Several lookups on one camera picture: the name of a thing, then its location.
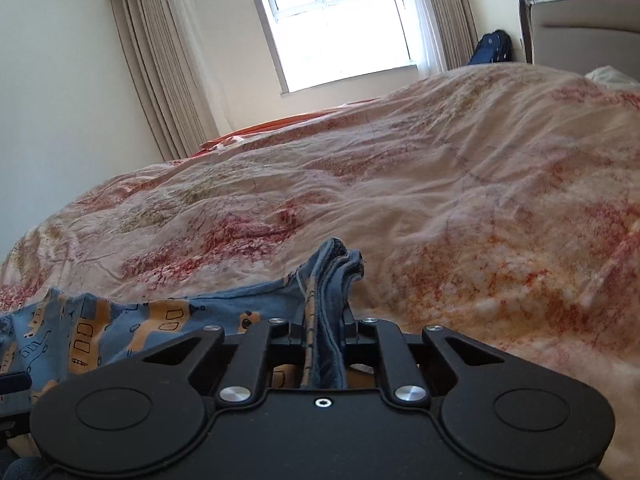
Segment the black object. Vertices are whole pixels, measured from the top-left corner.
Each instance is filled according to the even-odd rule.
[[[301,367],[302,318],[217,326],[72,378],[28,414],[50,480],[606,478],[609,403],[591,387],[441,326],[402,334],[344,315],[345,365],[368,390],[275,390]]]
[[[503,30],[485,34],[478,42],[469,65],[500,63],[513,59],[511,37]]]

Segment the beige curtain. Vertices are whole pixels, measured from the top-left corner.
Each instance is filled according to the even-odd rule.
[[[468,63],[478,36],[468,0],[431,0],[447,68]]]
[[[122,48],[164,160],[193,155],[219,136],[170,2],[111,0]]]

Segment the window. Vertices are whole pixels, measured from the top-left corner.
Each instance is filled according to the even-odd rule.
[[[411,63],[402,0],[262,0],[288,91]]]

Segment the curtain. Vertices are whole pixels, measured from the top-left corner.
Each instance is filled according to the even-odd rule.
[[[231,128],[200,49],[191,0],[111,0],[122,48],[164,160]]]
[[[417,8],[424,55],[433,70],[452,70],[468,63],[478,37],[468,0],[413,0]],[[417,59],[420,70],[420,59]],[[429,72],[423,67],[422,76]]]

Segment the window sill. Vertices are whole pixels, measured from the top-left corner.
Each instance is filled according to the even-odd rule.
[[[353,76],[345,77],[345,78],[342,78],[342,79],[335,79],[334,81],[327,81],[326,83],[320,83],[320,84],[317,84],[317,85],[308,86],[306,88],[301,88],[299,90],[283,91],[283,92],[280,93],[280,95],[282,97],[286,97],[287,95],[299,94],[300,92],[305,92],[305,91],[313,90],[313,89],[316,89],[316,88],[324,88],[324,87],[327,87],[327,86],[340,84],[340,83],[343,83],[343,82],[346,82],[346,81],[365,78],[367,76],[374,75],[374,74],[383,74],[383,73],[387,73],[387,72],[398,72],[398,71],[410,71],[410,72],[416,71],[417,72],[417,70],[418,70],[418,67],[416,66],[416,64],[414,62],[409,62],[407,64],[396,66],[396,67],[393,67],[393,68],[387,68],[385,70],[378,70],[376,72],[367,72],[367,73],[360,74],[360,75],[353,75]]]

